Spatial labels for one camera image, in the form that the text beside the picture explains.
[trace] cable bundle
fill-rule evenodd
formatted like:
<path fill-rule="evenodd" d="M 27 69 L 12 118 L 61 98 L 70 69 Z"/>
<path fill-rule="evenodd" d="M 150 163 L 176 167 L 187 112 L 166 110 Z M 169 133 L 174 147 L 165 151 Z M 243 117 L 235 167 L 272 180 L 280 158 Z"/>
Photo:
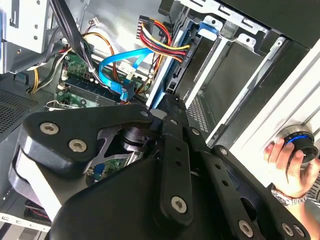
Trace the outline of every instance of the cable bundle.
<path fill-rule="evenodd" d="M 65 0 L 50 0 L 50 6 L 55 20 L 67 39 L 70 48 L 88 65 L 89 71 L 92 72 L 95 79 L 98 80 L 103 87 L 109 89 L 99 78 L 99 74 L 94 67 L 91 57 L 89 44 L 83 39 L 83 36 L 79 32 Z"/>
<path fill-rule="evenodd" d="M 154 21 L 154 24 L 166 36 L 165 43 L 162 43 L 153 38 L 152 35 L 148 32 L 148 30 L 145 28 L 145 25 L 142 23 L 140 39 L 143 42 L 143 44 L 155 53 L 160 54 L 162 56 L 172 57 L 181 63 L 185 55 L 187 54 L 187 50 L 190 47 L 190 45 L 185 45 L 181 47 L 170 46 L 172 39 L 166 27 L 158 21 Z"/>

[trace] black mechanical arm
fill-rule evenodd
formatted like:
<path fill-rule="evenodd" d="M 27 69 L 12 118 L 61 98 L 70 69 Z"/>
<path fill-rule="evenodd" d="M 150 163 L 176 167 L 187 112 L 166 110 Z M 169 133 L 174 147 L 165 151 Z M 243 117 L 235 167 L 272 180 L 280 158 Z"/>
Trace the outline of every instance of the black mechanical arm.
<path fill-rule="evenodd" d="M 143 158 L 87 186 L 90 166 Z M 310 239 L 223 146 L 209 149 L 184 103 L 40 112 L 22 123 L 9 173 L 53 221 L 51 240 Z"/>

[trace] ventilation grille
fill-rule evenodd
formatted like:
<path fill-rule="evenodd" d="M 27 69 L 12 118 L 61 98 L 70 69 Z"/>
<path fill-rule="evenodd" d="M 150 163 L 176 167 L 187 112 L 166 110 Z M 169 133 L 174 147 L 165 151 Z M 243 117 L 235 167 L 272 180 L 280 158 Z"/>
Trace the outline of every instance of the ventilation grille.
<path fill-rule="evenodd" d="M 199 123 L 200 130 L 208 133 L 207 123 L 197 96 L 193 99 L 192 103 L 190 104 L 188 112 L 190 116 L 193 117 L 193 119 Z"/>
<path fill-rule="evenodd" d="M 0 134 L 18 122 L 36 101 L 0 89 Z"/>

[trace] white panel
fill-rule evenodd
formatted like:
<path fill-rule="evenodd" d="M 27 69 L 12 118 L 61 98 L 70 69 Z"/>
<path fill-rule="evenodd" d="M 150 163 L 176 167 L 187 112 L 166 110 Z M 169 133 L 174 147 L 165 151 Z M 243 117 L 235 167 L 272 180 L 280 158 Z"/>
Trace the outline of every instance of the white panel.
<path fill-rule="evenodd" d="M 306 124 L 320 138 L 319 58 L 320 40 L 230 149 L 265 186 L 270 180 L 263 163 L 263 150 L 280 130 Z"/>

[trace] metal bracket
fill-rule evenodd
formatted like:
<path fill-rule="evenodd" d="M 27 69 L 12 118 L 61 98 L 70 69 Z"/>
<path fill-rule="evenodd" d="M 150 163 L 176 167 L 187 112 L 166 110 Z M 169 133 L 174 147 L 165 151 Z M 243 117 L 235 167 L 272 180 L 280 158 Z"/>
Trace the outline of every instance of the metal bracket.
<path fill-rule="evenodd" d="M 3 38 L 25 49 L 39 54 L 42 53 L 48 37 L 47 13 L 49 0 L 7 2 L 8 4 L 1 6 L 6 13 L 4 15 L 6 20 Z"/>
<path fill-rule="evenodd" d="M 265 27 L 225 7 L 224 5 L 218 3 L 217 1 L 214 1 L 214 0 L 206 0 L 206 1 L 176 0 L 176 1 L 202 14 L 209 14 L 209 13 L 216 14 L 254 35 L 256 35 L 258 31 L 268 33 L 268 30 Z"/>

